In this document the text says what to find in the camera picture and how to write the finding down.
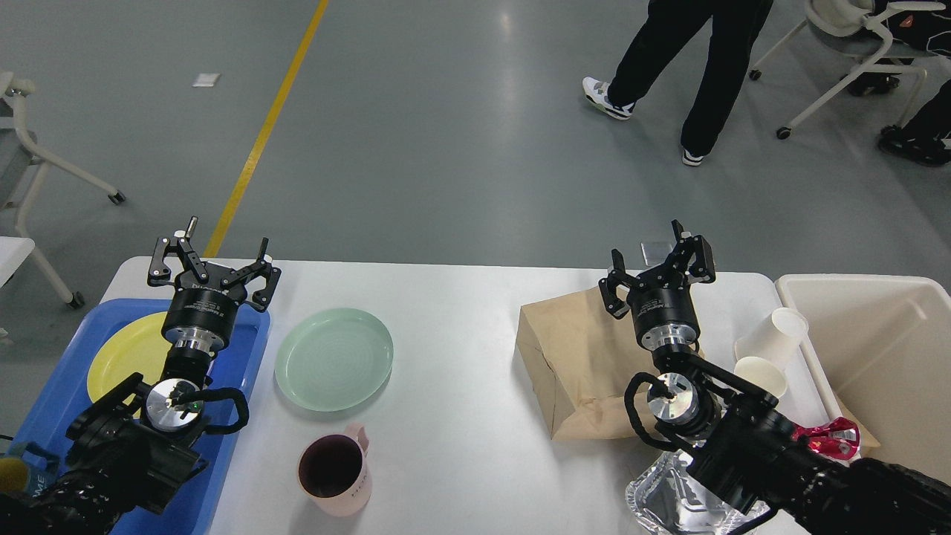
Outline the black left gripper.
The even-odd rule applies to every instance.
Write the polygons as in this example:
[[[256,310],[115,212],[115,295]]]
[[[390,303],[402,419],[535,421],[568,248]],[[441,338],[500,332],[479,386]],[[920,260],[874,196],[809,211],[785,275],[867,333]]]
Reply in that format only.
[[[242,304],[264,312],[274,301],[282,269],[267,254],[268,238],[262,238],[254,261],[229,270],[223,279],[210,274],[191,244],[199,218],[191,216],[183,230],[171,237],[160,236],[147,270],[149,287],[174,287],[175,294],[164,317],[162,335],[176,343],[191,331],[205,331],[211,349],[228,347]],[[181,272],[174,275],[166,259],[175,257]]]

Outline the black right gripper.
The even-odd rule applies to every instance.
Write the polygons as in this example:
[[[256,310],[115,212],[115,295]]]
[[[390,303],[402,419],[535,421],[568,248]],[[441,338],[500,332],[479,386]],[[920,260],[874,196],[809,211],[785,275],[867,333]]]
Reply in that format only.
[[[599,280],[605,310],[616,320],[631,311],[635,338],[645,350],[697,345],[701,329],[691,285],[712,284],[717,277],[713,251],[706,238],[689,233],[677,219],[670,224],[676,243],[663,261],[663,283],[643,282],[629,274],[617,248],[611,250],[611,268]],[[628,291],[629,302],[618,296],[618,288]]]

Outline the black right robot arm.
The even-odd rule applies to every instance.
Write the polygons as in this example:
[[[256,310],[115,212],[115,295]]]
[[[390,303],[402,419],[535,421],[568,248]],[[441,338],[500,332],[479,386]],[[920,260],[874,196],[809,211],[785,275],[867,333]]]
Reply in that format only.
[[[784,511],[812,534],[947,534],[949,485],[899,464],[849,465],[815,453],[776,407],[779,399],[700,357],[690,289],[715,281],[709,242],[672,221],[675,246],[662,263],[631,274],[620,250],[599,280],[605,310],[632,316],[655,373],[638,372],[623,393],[635,435],[666,453],[689,454],[687,474],[740,513],[767,511],[747,533]]]

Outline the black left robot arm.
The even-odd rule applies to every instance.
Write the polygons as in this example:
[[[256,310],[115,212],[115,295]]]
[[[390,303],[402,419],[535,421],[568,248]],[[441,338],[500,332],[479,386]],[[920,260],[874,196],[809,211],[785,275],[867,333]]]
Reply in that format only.
[[[271,304],[281,270],[262,238],[254,261],[233,268],[204,260],[191,238],[198,219],[155,244],[150,287],[174,288],[160,332],[170,348],[159,379],[131,373],[82,411],[65,433],[68,471],[34,496],[2,494],[4,534],[108,534],[133,509],[160,514],[207,467],[195,444],[230,435],[250,419],[245,393],[212,387],[242,305]]]

